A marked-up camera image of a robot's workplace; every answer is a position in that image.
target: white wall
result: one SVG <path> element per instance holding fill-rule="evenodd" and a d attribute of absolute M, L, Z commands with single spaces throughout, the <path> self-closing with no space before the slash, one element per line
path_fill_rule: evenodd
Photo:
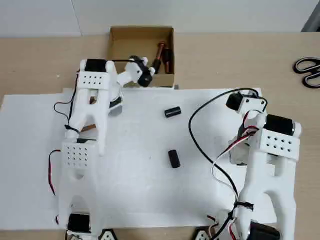
<path fill-rule="evenodd" d="M 112 25 L 176 32 L 300 32 L 318 0 L 0 0 L 0 37 L 101 34 Z"/>

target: perforated white bracket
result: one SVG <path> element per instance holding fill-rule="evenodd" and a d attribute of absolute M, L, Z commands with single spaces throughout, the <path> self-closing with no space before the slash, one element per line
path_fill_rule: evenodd
<path fill-rule="evenodd" d="M 210 239 L 210 237 L 207 235 L 206 231 L 200 230 L 200 231 L 198 231 L 194 240 L 209 240 L 209 239 Z"/>
<path fill-rule="evenodd" d="M 298 161 L 300 150 L 300 139 L 285 135 L 265 128 L 255 133 L 254 137 L 248 140 L 251 148 L 261 152 L 286 157 Z"/>
<path fill-rule="evenodd" d="M 101 198 L 99 193 L 98 146 L 94 140 L 76 143 L 66 139 L 62 143 L 62 171 L 58 188 L 59 225 L 66 229 L 71 213 L 89 214 L 89 227 L 93 236 L 103 228 Z M 73 203 L 80 198 L 85 209 Z"/>
<path fill-rule="evenodd" d="M 110 76 L 107 72 L 80 71 L 77 80 L 79 89 L 109 89 Z"/>
<path fill-rule="evenodd" d="M 266 101 L 263 99 L 244 96 L 236 112 L 241 115 L 253 109 L 262 112 L 266 104 Z"/>

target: cable tie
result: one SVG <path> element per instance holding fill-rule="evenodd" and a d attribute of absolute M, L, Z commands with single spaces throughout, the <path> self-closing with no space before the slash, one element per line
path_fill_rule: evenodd
<path fill-rule="evenodd" d="M 254 210 L 254 205 L 252 203 L 250 203 L 250 202 L 247 202 L 247 201 L 246 202 L 236 201 L 234 203 L 234 208 L 237 208 L 238 206 L 243 206 L 243 207 L 245 207 L 247 209 L 250 209 L 251 211 Z"/>

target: small black cylinder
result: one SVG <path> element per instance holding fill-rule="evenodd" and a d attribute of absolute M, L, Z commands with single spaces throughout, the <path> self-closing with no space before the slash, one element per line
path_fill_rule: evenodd
<path fill-rule="evenodd" d="M 172 60 L 172 50 L 166 47 L 162 51 L 162 61 L 166 63 L 166 62 L 171 62 L 171 60 Z"/>
<path fill-rule="evenodd" d="M 155 59 L 152 63 L 152 67 L 154 68 L 155 72 L 154 74 L 158 74 L 160 69 L 161 61 L 159 59 Z"/>
<path fill-rule="evenodd" d="M 170 118 L 179 114 L 181 114 L 181 108 L 179 106 L 164 110 L 164 115 L 166 118 Z"/>
<path fill-rule="evenodd" d="M 178 157 L 177 150 L 173 149 L 173 150 L 168 151 L 168 155 L 169 155 L 171 166 L 174 169 L 180 167 L 180 160 Z"/>

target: wire bundle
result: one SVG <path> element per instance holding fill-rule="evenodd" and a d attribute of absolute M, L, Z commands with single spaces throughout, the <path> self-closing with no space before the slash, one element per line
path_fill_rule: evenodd
<path fill-rule="evenodd" d="M 195 144 L 195 146 L 198 148 L 198 150 L 200 151 L 200 153 L 212 164 L 212 167 L 211 167 L 211 173 L 212 173 L 212 176 L 221 184 L 227 186 L 228 188 L 230 188 L 234 194 L 234 197 L 235 197 L 235 203 L 238 202 L 238 199 L 239 199 L 239 196 L 238 196 L 238 191 L 237 191 L 237 187 L 234 183 L 234 181 L 232 180 L 232 178 L 229 176 L 229 174 L 223 169 L 221 168 L 219 165 L 217 165 L 217 160 L 222 157 L 224 154 L 230 152 L 234 147 L 236 147 L 238 144 L 246 141 L 248 138 L 250 138 L 251 136 L 253 136 L 255 134 L 255 132 L 257 130 L 259 130 L 256 126 L 248 126 L 244 129 L 244 132 L 242 134 L 242 136 L 240 138 L 238 138 L 237 140 L 235 140 L 233 143 L 231 143 L 221 154 L 219 154 L 219 156 L 213 161 L 204 151 L 203 149 L 200 147 L 200 145 L 198 144 L 193 132 L 192 132 L 192 128 L 191 128 L 191 123 L 192 123 L 192 120 L 193 118 L 195 117 L 195 115 L 200 111 L 202 110 L 204 107 L 206 107 L 208 104 L 214 102 L 215 100 L 227 95 L 227 94 L 231 94 L 231 93 L 234 93 L 234 92 L 239 92 L 239 91 L 243 91 L 243 90 L 249 90 L 249 91 L 252 91 L 254 92 L 254 94 L 259 97 L 259 93 L 257 90 L 253 89 L 253 88 L 249 88 L 249 87 L 242 87 L 242 88 L 235 88 L 235 89 L 232 89 L 232 90 L 229 90 L 229 91 L 225 91 L 215 97 L 213 97 L 212 99 L 210 99 L 209 101 L 205 102 L 203 105 L 201 105 L 190 117 L 189 119 L 189 122 L 188 122 L 188 129 L 189 129 L 189 133 L 190 133 L 190 136 Z M 263 108 L 263 111 L 266 109 L 267 107 L 267 100 L 263 97 L 260 97 L 262 99 L 265 100 L 265 106 Z M 242 122 L 242 125 L 244 126 L 244 123 L 248 117 L 248 114 L 249 114 L 250 111 L 248 111 L 244 117 L 243 117 L 243 122 Z M 218 179 L 216 176 L 215 176 L 215 168 L 217 168 L 221 173 L 223 173 L 226 178 L 228 179 L 228 181 L 230 182 L 230 184 L 224 182 L 224 181 L 221 181 L 220 179 Z M 237 205 L 235 204 L 233 209 L 228 213 L 228 217 L 226 218 L 226 220 L 224 221 L 224 223 L 222 224 L 222 226 L 220 227 L 220 229 L 212 236 L 211 235 L 211 228 L 214 227 L 215 223 L 210 225 L 209 227 L 209 230 L 208 230 L 208 233 L 209 233 L 209 236 L 210 236 L 210 240 L 214 240 L 216 239 L 221 233 L 222 231 L 227 227 L 227 224 L 230 222 L 229 226 L 228 226 L 228 230 L 230 232 L 230 235 L 232 237 L 232 240 L 237 240 L 234 233 L 232 232 L 232 224 L 235 222 L 235 218 L 233 217 L 233 213 L 234 213 L 234 209 L 237 207 Z"/>

